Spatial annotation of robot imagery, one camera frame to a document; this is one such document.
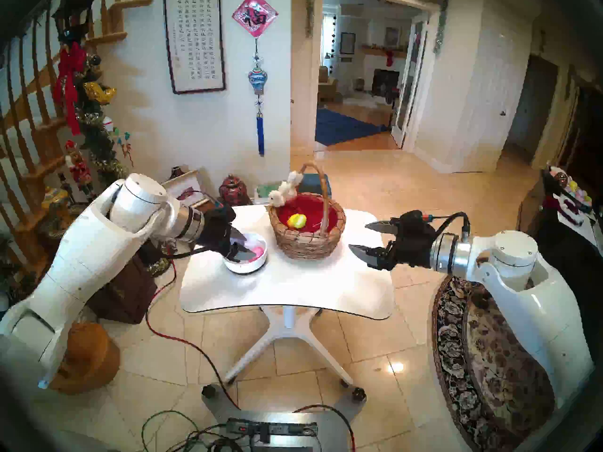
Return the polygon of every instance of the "mantel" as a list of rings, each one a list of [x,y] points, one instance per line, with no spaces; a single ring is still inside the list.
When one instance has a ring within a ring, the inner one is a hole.
[[[375,55],[375,56],[382,56],[382,57],[387,57],[387,54],[385,53],[387,50],[381,49],[381,48],[361,48],[361,51],[364,54],[367,55]],[[393,54],[394,54],[394,58],[404,58],[406,59],[406,52],[405,51],[399,51],[399,50],[393,50]]]

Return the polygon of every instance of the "table leg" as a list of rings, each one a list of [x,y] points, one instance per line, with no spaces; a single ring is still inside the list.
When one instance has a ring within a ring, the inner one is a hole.
[[[296,338],[304,340],[314,350],[316,350],[329,367],[343,379],[347,384],[352,385],[353,381],[341,365],[331,356],[328,350],[314,336],[310,330],[310,322],[319,309],[309,308],[303,314],[296,315],[294,306],[283,306],[283,313],[279,313],[273,306],[262,306],[262,311],[266,314],[270,322],[267,332],[245,353],[237,364],[226,374],[225,381],[235,378],[245,367],[255,358],[260,356],[266,347],[276,339]]]

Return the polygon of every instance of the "silver metal joint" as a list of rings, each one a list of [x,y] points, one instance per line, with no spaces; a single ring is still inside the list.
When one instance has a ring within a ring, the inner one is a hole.
[[[193,243],[199,238],[204,223],[205,220],[201,212],[192,207],[181,205],[173,228],[174,237],[181,241]]]
[[[469,265],[471,242],[460,240],[458,235],[442,233],[431,245],[429,264],[436,272],[464,278]]]

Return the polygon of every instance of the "red cable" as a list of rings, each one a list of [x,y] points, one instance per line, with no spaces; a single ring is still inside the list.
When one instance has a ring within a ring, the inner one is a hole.
[[[172,285],[175,281],[176,281],[176,265],[174,264],[174,261],[172,261],[172,267],[174,268],[174,278],[171,280],[171,282],[165,284],[164,286],[162,286],[159,290],[157,290],[155,292],[155,294],[153,295],[153,298],[151,299],[151,302],[153,302],[153,300],[155,299],[155,297],[164,290],[164,288]],[[239,406],[235,403],[234,400],[232,400],[232,397],[228,394],[228,391],[226,390],[226,387],[224,386],[224,383],[222,382],[222,378],[220,378],[220,375],[218,374],[218,370],[216,369],[216,366],[213,364],[213,362],[209,359],[209,356],[202,350],[200,349],[198,346],[196,346],[194,343],[189,342],[188,340],[184,340],[184,339],[179,339],[178,337],[172,337],[170,335],[165,335],[162,334],[161,332],[157,332],[153,327],[151,327],[151,324],[149,323],[149,311],[147,310],[147,312],[145,313],[145,320],[147,321],[147,327],[149,328],[149,330],[151,332],[153,332],[155,335],[159,335],[160,337],[163,337],[164,339],[169,339],[169,340],[176,340],[177,342],[182,342],[185,343],[186,345],[190,345],[191,347],[193,347],[195,350],[197,350],[199,353],[201,353],[205,359],[209,362],[209,364],[212,366],[213,368],[213,372],[216,374],[216,377],[218,378],[218,382],[220,383],[220,386],[222,387],[222,390],[224,391],[224,393],[226,394],[228,400],[231,401],[231,403],[235,406],[235,408],[237,408],[238,410],[240,410]]]

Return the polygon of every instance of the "picture frame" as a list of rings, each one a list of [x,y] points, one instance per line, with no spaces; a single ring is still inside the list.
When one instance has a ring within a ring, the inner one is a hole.
[[[226,90],[221,8],[221,0],[163,0],[174,94]]]
[[[386,48],[396,48],[400,40],[400,29],[396,27],[386,27],[383,46]]]
[[[179,177],[168,180],[162,183],[162,186],[169,195],[178,199],[185,206],[190,206],[194,209],[211,200],[203,192],[203,182],[199,170],[189,171]]]
[[[342,32],[339,40],[339,53],[342,55],[353,55],[356,46],[356,34]]]

